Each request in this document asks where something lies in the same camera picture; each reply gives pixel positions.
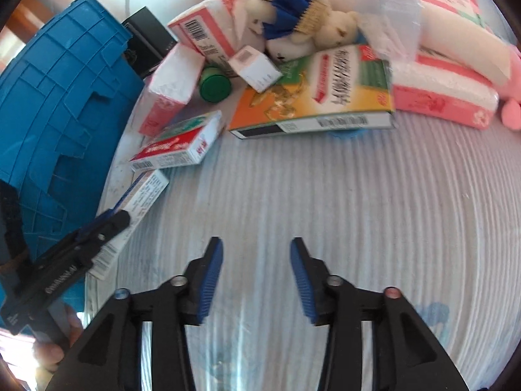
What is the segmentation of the person left hand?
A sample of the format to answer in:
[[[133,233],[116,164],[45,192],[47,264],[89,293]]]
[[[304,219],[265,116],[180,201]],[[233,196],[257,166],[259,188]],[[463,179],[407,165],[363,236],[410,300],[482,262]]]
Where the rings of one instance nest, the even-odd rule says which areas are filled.
[[[35,358],[42,368],[54,372],[83,332],[76,311],[63,302],[54,302],[31,326],[36,342]]]

